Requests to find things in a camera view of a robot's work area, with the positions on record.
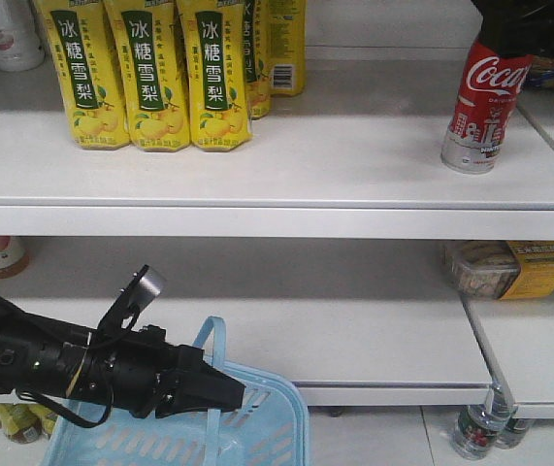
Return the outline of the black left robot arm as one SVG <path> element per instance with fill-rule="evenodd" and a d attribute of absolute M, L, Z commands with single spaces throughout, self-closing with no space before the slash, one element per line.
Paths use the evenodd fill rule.
<path fill-rule="evenodd" d="M 202 349 L 173 346 L 154 325 L 134 330 L 146 306 L 126 289 L 92 329 L 0 297 L 0 394 L 46 407 L 52 398 L 79 400 L 137 418 L 240 408 L 244 384 L 208 364 Z"/>

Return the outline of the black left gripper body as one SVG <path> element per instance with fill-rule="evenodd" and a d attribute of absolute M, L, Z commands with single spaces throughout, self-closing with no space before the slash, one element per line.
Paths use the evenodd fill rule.
<path fill-rule="evenodd" d="M 90 350 L 68 397 L 121 408 L 136 418 L 158 418 L 209 408 L 209 365 L 204 352 L 173 346 L 150 326 Z"/>

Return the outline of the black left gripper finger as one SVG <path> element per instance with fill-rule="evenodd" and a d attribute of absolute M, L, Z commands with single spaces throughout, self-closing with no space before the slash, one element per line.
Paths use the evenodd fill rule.
<path fill-rule="evenodd" d="M 156 418 L 217 409 L 232 412 L 242 406 L 245 385 L 202 362 L 198 369 L 167 371 L 158 386 Z"/>

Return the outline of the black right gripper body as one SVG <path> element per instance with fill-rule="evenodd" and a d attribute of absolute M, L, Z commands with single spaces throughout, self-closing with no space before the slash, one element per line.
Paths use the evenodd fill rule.
<path fill-rule="evenodd" d="M 478 41 L 499 56 L 554 56 L 554 1 L 479 1 Z"/>

